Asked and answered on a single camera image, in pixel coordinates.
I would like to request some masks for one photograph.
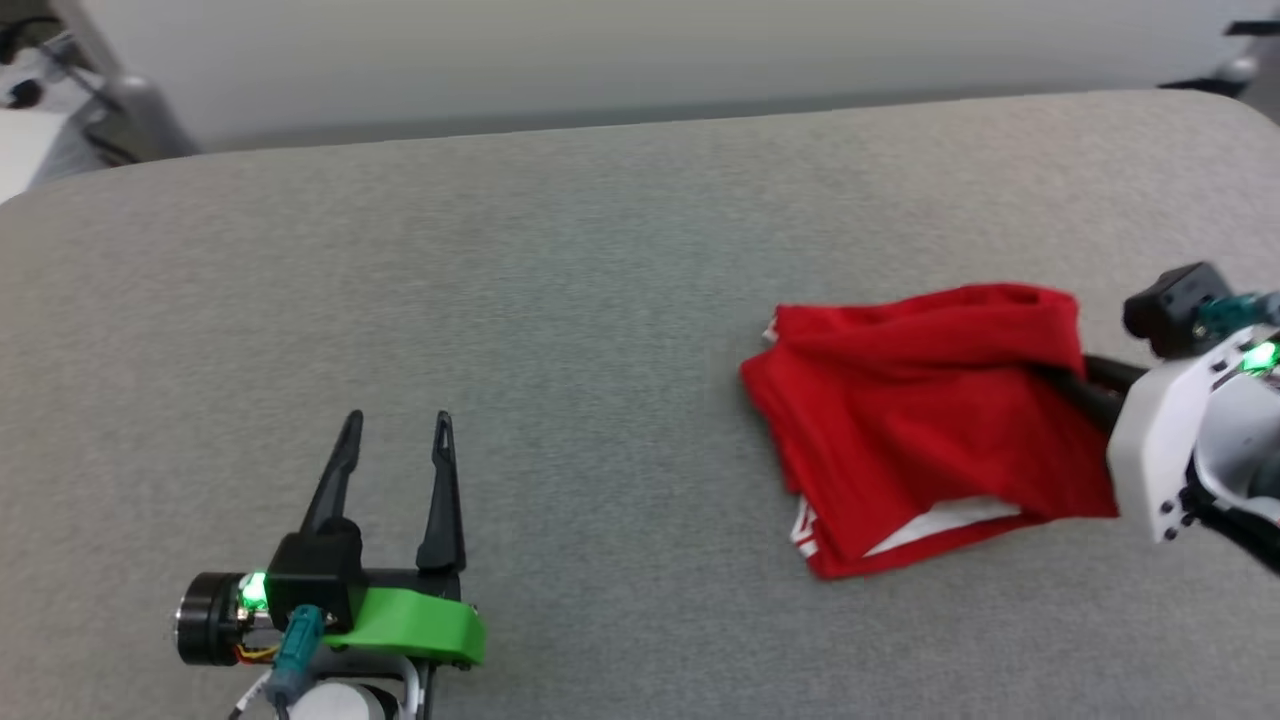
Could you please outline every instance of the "folded red fabric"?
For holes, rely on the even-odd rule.
[[[909,565],[1059,518],[1114,518],[1106,436],[1034,372],[1083,377],[1075,299],[969,286],[876,306],[777,309],[741,368],[768,419],[792,541],[814,573]]]

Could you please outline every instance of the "wire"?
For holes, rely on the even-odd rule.
[[[232,708],[232,712],[230,715],[227,716],[227,720],[237,720],[241,715],[243,715],[244,710],[248,707],[248,703],[252,702],[255,697],[257,697],[257,693],[262,692],[262,688],[266,687],[266,682],[270,679],[271,679],[270,670],[262,673],[262,676],[255,680],[253,684],[250,685],[247,691],[244,691],[244,694],[241,696],[239,702],[237,702],[236,707]]]
[[[63,20],[52,15],[32,15],[29,18],[22,18],[20,20],[8,23],[4,29],[0,29],[0,63],[6,65],[12,63],[13,56],[18,54],[18,44],[26,40],[22,33],[28,27],[41,23],[54,23],[61,26]]]
[[[115,100],[111,100],[106,95],[102,95],[102,91],[100,91],[99,88],[93,87],[93,83],[91,83],[90,81],[84,79],[79,74],[79,70],[76,69],[74,65],[72,65],[70,63],[68,63],[67,60],[64,60],[63,58],[60,58],[56,53],[54,53],[49,47],[45,47],[44,42],[36,45],[36,50],[41,55],[44,55],[45,58],[49,58],[49,60],[51,63],[54,63],[55,65],[58,65],[58,69],[60,69],[64,73],[67,73],[67,77],[70,78],[72,82],[74,82],[76,85],[78,85],[79,88],[83,90],[84,92],[90,94],[91,97],[93,97],[95,100],[97,100],[99,102],[101,102],[108,110],[110,110],[113,113],[119,113],[119,111],[123,110],[123,108],[120,108],[119,102],[116,102]]]
[[[244,646],[238,644],[233,650],[236,651],[236,660],[238,660],[241,665],[265,665],[275,657],[280,646],[271,646],[266,650],[247,650]]]
[[[106,140],[102,140],[101,137],[97,137],[96,135],[90,135],[88,132],[84,132],[82,135],[84,136],[86,142],[101,150],[102,152],[115,155],[116,158],[124,160],[124,164],[127,165],[137,165],[141,161],[138,160],[137,155],[129,152],[128,150],[120,147],[114,142],[109,142]]]

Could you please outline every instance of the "cable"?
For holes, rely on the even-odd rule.
[[[247,650],[244,646],[238,644],[236,646],[236,655],[238,657],[243,657],[244,660],[264,660],[274,656],[276,652],[279,652],[279,650],[280,646],[278,644],[265,650]]]
[[[0,29],[0,63],[6,65],[12,63],[13,56],[18,54],[18,44],[23,40],[22,33],[28,27],[41,23],[54,23],[61,26],[63,20],[52,15],[32,15],[29,18],[14,20],[6,24],[4,29]]]
[[[270,670],[262,673],[262,676],[255,680],[253,684],[250,685],[248,689],[244,692],[244,694],[241,696],[239,702],[237,702],[236,707],[232,708],[230,714],[227,716],[227,720],[237,720],[241,715],[243,715],[244,710],[248,707],[248,703],[252,702],[255,697],[257,697],[257,693],[262,692],[264,687],[266,687],[266,680],[270,676],[271,676]]]
[[[319,606],[298,605],[293,609],[284,637],[280,638],[280,650],[271,662],[271,679],[266,682],[264,692],[266,700],[276,707],[278,715],[280,715],[279,708],[285,708],[280,715],[285,720],[288,705],[297,702],[311,685],[312,678],[307,666],[311,665],[311,657],[324,635],[324,616],[325,611]]]
[[[106,95],[102,95],[102,92],[99,88],[93,87],[93,83],[88,82],[79,74],[79,72],[76,69],[74,65],[58,56],[58,54],[50,50],[49,47],[45,47],[44,42],[36,45],[36,50],[45,58],[49,58],[51,63],[58,65],[58,69],[67,73],[67,77],[70,78],[72,82],[78,85],[79,88],[83,90],[84,92],[90,94],[91,97],[101,102],[108,110],[113,113],[119,113],[123,110],[119,102],[111,100]]]
[[[120,147],[114,142],[109,142],[106,140],[102,140],[101,137],[97,137],[96,135],[90,135],[88,132],[83,132],[82,135],[84,136],[86,142],[101,150],[102,152],[109,152],[111,155],[115,155],[116,158],[124,160],[124,164],[127,165],[137,165],[141,161],[138,160],[137,155],[129,152],[128,150]]]

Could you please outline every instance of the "gray fabric surface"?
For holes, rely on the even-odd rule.
[[[978,281],[1277,284],[1280,131],[1094,94],[197,158],[0,208],[4,717],[221,717],[198,570],[264,565],[351,407],[366,562],[454,414],[489,664],[438,717],[1274,716],[1280,584],[1206,530],[1062,521],[812,578],[737,380],[774,304]]]

